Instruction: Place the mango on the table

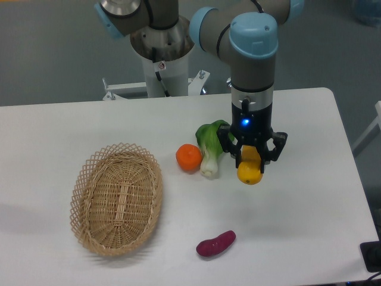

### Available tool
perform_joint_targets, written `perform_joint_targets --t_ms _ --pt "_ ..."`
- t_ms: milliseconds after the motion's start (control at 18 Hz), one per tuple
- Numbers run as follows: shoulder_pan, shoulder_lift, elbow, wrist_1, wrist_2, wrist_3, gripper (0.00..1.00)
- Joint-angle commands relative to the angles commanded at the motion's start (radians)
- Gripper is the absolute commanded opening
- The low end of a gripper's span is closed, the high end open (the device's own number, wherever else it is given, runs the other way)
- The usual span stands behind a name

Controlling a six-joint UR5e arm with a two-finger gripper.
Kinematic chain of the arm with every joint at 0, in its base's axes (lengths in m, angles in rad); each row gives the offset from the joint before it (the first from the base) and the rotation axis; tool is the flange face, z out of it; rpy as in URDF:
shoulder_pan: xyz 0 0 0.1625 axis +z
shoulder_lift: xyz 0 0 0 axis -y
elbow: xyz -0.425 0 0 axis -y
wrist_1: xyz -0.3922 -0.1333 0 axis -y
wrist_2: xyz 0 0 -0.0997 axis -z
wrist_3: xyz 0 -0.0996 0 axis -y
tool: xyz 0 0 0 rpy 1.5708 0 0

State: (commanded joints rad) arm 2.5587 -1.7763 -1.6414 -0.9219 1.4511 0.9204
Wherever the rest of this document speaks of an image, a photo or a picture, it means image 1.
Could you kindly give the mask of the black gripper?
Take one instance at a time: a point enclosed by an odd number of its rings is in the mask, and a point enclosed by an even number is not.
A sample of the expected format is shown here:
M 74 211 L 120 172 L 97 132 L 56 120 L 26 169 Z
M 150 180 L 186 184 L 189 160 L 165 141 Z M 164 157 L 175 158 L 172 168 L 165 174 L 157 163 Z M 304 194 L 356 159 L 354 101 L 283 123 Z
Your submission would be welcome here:
M 244 92 L 232 87 L 231 95 L 232 124 L 220 125 L 217 129 L 221 148 L 235 159 L 238 168 L 242 145 L 260 147 L 260 172 L 264 173 L 271 161 L 278 160 L 288 138 L 286 132 L 274 132 L 271 128 L 273 87 L 259 92 Z M 272 140 L 272 150 L 268 148 L 268 140 Z

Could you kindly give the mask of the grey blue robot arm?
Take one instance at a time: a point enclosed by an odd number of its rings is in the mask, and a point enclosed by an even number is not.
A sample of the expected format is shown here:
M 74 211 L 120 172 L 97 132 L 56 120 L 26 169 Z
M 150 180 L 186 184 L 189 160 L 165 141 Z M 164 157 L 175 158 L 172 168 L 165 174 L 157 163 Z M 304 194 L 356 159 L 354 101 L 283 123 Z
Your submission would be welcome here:
M 287 135 L 271 127 L 277 29 L 298 16 L 303 1 L 240 1 L 219 10 L 199 9 L 191 19 L 177 1 L 98 1 L 108 33 L 128 36 L 142 59 L 149 97 L 188 95 L 188 56 L 194 47 L 230 67 L 232 122 L 217 129 L 224 152 L 236 164 L 254 147 L 260 168 L 276 161 Z

